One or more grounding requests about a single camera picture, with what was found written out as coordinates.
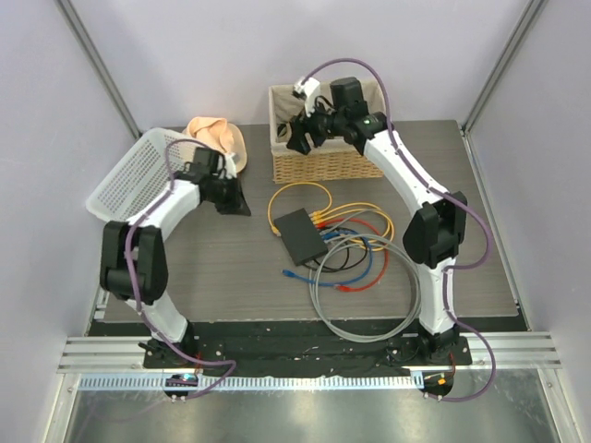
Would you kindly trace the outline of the woven wicker basket with liner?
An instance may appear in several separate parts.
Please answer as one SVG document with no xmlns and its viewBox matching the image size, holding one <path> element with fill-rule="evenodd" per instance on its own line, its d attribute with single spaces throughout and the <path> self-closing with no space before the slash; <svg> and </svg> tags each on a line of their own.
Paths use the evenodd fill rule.
<svg viewBox="0 0 591 443">
<path fill-rule="evenodd" d="M 269 87 L 270 142 L 273 181 L 277 184 L 343 179 L 381 178 L 383 172 L 340 138 L 327 140 L 308 155 L 287 148 L 288 121 L 303 109 L 291 85 Z"/>
</svg>

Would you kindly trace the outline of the black network switch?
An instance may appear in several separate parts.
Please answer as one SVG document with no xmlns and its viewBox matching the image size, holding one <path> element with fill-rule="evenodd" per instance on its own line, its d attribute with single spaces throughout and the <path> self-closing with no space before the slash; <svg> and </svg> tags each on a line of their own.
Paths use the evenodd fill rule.
<svg viewBox="0 0 591 443">
<path fill-rule="evenodd" d="M 304 208 L 274 220 L 284 247 L 296 266 L 325 256 L 328 247 Z"/>
</svg>

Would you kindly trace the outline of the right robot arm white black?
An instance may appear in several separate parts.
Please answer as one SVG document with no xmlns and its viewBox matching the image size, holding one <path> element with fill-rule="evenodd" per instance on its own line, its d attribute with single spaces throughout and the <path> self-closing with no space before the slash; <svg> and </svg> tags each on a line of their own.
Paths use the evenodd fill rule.
<svg viewBox="0 0 591 443">
<path fill-rule="evenodd" d="M 320 82 L 301 78 L 293 94 L 304 107 L 289 125 L 290 150 L 304 155 L 331 138 L 346 144 L 377 166 L 403 199 L 411 221 L 403 247 L 415 263 L 421 308 L 418 317 L 418 356 L 435 365 L 459 341 L 452 319 L 452 266 L 464 240 L 466 215 L 463 194 L 436 189 L 436 181 L 418 163 L 394 130 L 391 118 L 372 113 L 357 78 L 340 78 L 330 84 L 332 108 L 320 103 Z"/>
</svg>

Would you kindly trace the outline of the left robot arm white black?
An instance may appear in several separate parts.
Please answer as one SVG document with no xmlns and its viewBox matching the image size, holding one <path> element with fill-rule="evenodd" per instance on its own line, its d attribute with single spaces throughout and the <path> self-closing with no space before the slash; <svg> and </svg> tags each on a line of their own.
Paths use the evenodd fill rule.
<svg viewBox="0 0 591 443">
<path fill-rule="evenodd" d="M 244 156 L 198 146 L 193 159 L 173 170 L 169 161 L 163 191 L 126 221 L 103 229 L 101 287 L 131 306 L 151 332 L 151 343 L 164 347 L 175 367 L 190 366 L 197 340 L 190 321 L 167 292 L 169 270 L 164 243 L 177 225 L 203 202 L 222 215 L 249 216 L 239 172 Z"/>
</svg>

